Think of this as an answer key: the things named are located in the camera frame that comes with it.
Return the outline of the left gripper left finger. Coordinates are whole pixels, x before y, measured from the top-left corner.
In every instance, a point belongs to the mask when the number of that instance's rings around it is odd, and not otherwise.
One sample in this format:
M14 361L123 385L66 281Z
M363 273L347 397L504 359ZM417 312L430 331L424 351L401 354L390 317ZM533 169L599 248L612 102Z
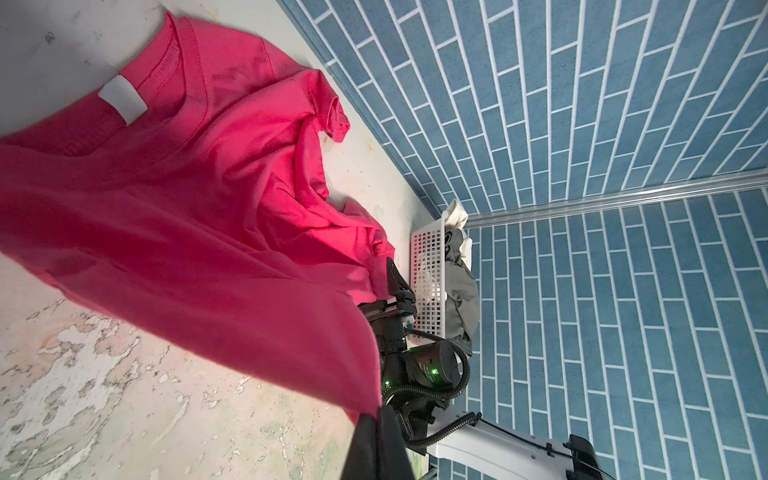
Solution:
M379 479L378 416L361 415L355 425L341 480Z

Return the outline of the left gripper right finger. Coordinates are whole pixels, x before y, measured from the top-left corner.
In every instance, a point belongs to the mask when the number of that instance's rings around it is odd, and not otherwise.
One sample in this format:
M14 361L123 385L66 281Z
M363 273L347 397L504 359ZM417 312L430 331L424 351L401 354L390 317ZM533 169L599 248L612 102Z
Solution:
M382 406L378 413L377 478L415 480L397 415L389 405Z

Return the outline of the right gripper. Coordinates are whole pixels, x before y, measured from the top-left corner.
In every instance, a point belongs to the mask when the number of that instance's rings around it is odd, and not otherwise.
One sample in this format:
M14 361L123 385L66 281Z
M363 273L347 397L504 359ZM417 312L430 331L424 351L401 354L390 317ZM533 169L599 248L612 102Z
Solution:
M394 260L386 259L387 288L396 300L379 300L358 306L368 320L380 354L395 354L406 349L404 320L417 313L415 294L400 274Z

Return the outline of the white plastic laundry basket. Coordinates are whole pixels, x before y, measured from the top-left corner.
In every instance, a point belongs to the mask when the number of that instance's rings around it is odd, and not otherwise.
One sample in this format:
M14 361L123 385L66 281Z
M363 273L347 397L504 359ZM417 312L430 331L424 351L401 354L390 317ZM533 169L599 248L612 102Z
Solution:
M445 337L445 232L444 217L411 235L410 285L417 313L412 326Z

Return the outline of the pink t shirt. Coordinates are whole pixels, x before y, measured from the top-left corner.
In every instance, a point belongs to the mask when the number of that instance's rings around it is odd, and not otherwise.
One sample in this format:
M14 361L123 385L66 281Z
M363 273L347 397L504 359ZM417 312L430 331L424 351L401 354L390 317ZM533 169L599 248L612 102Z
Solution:
M394 255L329 200L321 142L349 130L324 74L263 38L167 15L120 73L144 111L92 92L1 141L1 250L70 300L197 355L375 415L360 305Z

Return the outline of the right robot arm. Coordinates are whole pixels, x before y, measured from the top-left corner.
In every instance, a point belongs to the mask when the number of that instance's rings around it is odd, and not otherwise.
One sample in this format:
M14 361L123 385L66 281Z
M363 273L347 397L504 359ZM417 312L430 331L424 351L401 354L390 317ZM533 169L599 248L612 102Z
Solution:
M413 478L411 453L456 461L495 479L609 478L583 437L536 438L453 405L469 384L468 356L450 340L407 326L405 317L417 312L415 294L392 259L385 273L385 298L360 307L380 355L374 478Z

